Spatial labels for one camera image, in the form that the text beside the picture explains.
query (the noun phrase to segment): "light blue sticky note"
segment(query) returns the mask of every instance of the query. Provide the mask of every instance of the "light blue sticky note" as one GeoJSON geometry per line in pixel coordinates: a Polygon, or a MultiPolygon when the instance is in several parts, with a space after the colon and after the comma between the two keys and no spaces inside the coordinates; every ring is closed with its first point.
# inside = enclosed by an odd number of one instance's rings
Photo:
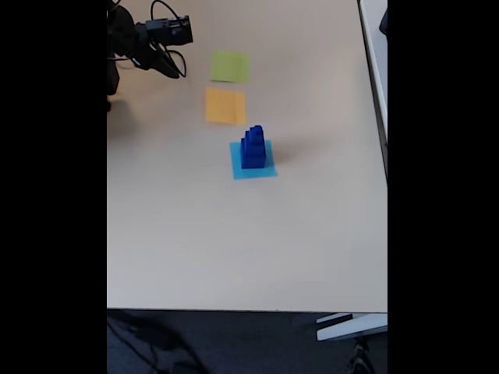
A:
{"type": "Polygon", "coordinates": [[[265,140],[265,167],[261,169],[241,169],[241,142],[231,143],[232,172],[234,179],[276,177],[278,173],[274,166],[274,157],[272,156],[272,143],[265,140]]]}

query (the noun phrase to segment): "floor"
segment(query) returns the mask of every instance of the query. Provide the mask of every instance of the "floor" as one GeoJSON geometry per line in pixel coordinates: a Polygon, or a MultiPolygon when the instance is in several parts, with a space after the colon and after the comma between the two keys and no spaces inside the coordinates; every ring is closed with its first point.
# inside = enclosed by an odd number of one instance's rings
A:
{"type": "MultiPolygon", "coordinates": [[[[339,374],[348,372],[353,339],[317,342],[313,313],[133,311],[178,331],[210,374],[339,374]]],[[[115,329],[150,358],[149,347],[115,329]]],[[[388,336],[367,337],[376,374],[388,372],[388,336]]],[[[159,351],[160,368],[186,357],[159,351]]],[[[109,374],[148,374],[150,368],[108,329],[109,374]]]]}

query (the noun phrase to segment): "orange square paper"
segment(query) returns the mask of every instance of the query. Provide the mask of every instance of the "orange square paper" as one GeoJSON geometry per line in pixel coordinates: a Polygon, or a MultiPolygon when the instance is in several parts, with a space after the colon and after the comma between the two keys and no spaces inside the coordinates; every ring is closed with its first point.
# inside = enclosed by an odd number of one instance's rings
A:
{"type": "Polygon", "coordinates": [[[229,125],[246,124],[246,98],[244,92],[206,89],[206,120],[229,125]]]}

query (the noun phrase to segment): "green sticky note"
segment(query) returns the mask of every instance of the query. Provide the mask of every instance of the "green sticky note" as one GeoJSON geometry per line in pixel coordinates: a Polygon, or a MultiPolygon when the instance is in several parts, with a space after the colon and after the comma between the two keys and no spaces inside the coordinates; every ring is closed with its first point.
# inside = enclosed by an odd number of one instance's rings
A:
{"type": "Polygon", "coordinates": [[[250,56],[230,51],[213,51],[211,80],[218,82],[248,83],[250,56]]]}

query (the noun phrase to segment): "table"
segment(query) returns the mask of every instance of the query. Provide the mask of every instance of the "table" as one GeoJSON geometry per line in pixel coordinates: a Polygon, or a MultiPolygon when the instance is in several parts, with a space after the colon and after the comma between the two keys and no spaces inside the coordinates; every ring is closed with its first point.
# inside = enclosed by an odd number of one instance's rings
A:
{"type": "Polygon", "coordinates": [[[191,19],[187,79],[120,62],[110,98],[108,307],[386,312],[388,187],[356,2],[168,4],[191,19]],[[249,84],[210,82],[219,48],[250,55],[249,84]],[[247,126],[206,123],[207,86],[246,91],[247,126]],[[278,176],[236,181],[229,143],[255,124],[278,176]]]}

